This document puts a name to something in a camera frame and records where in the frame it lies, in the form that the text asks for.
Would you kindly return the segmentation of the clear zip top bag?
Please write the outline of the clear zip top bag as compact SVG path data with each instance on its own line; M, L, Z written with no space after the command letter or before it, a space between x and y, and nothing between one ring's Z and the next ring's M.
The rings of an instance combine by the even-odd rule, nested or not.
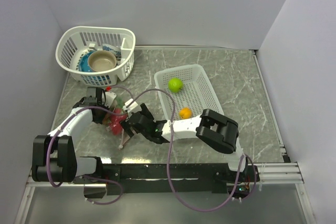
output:
M130 140L130 136L124 131L120 122L127 119L128 115L124 112L123 108L123 100L120 97L116 97L112 103L112 106L109 108L115 114L122 115L112 115L107 113L103 119L103 125L106 126L106 130L111 132L114 136L120 137L120 144L118 149L123 149L126 143Z

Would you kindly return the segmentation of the orange fake fruit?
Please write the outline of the orange fake fruit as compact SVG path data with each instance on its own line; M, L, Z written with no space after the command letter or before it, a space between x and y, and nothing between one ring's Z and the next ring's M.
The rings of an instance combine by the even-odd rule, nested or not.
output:
M182 108L179 111L179 116L182 120L190 119L192 117L192 115L193 115L193 113L192 113L192 110L190 108Z

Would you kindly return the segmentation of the green fake apple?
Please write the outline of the green fake apple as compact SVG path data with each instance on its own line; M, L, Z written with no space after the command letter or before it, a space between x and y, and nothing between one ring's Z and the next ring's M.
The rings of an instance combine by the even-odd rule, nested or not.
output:
M173 93L178 93L183 89L183 82L179 78L172 78L168 82L168 88Z

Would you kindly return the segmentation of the white perforated rectangular basket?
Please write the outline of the white perforated rectangular basket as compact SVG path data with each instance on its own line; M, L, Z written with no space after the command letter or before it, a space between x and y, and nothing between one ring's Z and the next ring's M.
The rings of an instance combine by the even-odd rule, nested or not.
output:
M178 78L183 82L183 89L178 93L169 90L168 82L172 78ZM211 109L223 114L223 109L212 87L212 84L201 65L183 65L158 71L154 75L155 87L169 93L170 99L166 94L159 92L164 116L167 120L171 118L173 103L175 103L174 120L180 120L179 111L189 108L192 116L200 115L203 110Z

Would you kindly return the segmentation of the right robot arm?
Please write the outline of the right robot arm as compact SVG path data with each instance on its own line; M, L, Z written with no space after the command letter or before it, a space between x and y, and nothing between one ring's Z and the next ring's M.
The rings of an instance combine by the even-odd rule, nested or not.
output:
M230 176L242 181L248 175L246 156L239 143L238 123L218 112L205 109L201 115L178 121L155 120L145 104L126 109L128 117L120 125L129 137L142 134L155 144L198 138L225 155Z

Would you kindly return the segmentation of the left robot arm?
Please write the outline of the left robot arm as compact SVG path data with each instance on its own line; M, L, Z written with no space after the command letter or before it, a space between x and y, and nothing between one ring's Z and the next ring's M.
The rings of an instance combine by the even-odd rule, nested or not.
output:
M102 88L88 88L87 95L73 107L68 117L47 135L33 141L32 179L58 187L85 175L92 183L104 177L99 157L77 157L74 144L92 122L102 124L117 95Z

